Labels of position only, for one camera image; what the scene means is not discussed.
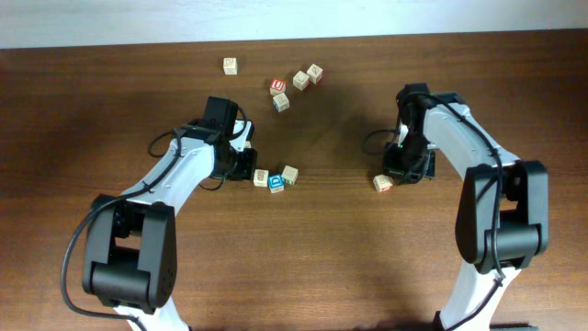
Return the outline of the blue D wooden block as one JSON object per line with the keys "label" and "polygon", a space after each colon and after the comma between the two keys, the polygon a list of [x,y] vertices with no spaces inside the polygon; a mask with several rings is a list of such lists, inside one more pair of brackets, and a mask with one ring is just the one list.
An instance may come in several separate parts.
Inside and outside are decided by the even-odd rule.
{"label": "blue D wooden block", "polygon": [[270,176],[267,183],[271,193],[278,193],[285,189],[285,182],[281,175]]}

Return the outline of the wooden block red drawing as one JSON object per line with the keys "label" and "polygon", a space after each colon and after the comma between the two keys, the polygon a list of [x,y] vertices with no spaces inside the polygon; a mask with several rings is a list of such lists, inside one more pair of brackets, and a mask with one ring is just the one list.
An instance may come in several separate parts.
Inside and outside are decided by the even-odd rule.
{"label": "wooden block red drawing", "polygon": [[254,171],[254,185],[256,187],[268,186],[269,171],[264,169],[256,169]]}

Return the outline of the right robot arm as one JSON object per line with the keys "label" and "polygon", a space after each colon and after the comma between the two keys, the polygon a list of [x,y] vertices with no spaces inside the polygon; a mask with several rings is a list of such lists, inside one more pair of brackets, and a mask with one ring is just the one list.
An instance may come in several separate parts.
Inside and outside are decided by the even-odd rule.
{"label": "right robot arm", "polygon": [[457,93],[433,94],[408,84],[396,96],[399,115],[383,172],[417,184],[435,172],[435,153],[462,180],[455,238],[462,262],[435,330],[488,330],[508,286],[548,246],[548,170],[502,148]]}

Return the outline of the wooden block red picture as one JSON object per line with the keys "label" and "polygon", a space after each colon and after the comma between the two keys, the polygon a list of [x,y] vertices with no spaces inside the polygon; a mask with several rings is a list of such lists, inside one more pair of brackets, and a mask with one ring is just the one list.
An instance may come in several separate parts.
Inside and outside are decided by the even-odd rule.
{"label": "wooden block red picture", "polygon": [[375,190],[380,193],[393,188],[394,184],[390,177],[386,175],[377,175],[373,178]]}

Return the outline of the red E wooden block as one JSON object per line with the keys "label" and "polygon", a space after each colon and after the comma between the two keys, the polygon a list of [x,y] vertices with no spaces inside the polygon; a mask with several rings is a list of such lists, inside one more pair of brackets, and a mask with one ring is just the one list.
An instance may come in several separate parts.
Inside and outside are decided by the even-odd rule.
{"label": "red E wooden block", "polygon": [[293,186],[296,183],[298,175],[299,170],[290,165],[286,165],[281,174],[283,180],[291,186]]}

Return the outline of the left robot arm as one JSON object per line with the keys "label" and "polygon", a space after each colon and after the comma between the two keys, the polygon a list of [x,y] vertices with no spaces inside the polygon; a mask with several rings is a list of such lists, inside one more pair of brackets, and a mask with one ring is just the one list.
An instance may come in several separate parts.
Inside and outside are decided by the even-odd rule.
{"label": "left robot arm", "polygon": [[254,124],[235,102],[209,97],[202,118],[172,129],[166,152],[119,196],[100,195],[81,223],[83,290],[135,330],[187,330],[172,299],[177,277],[175,217],[207,178],[249,180]]}

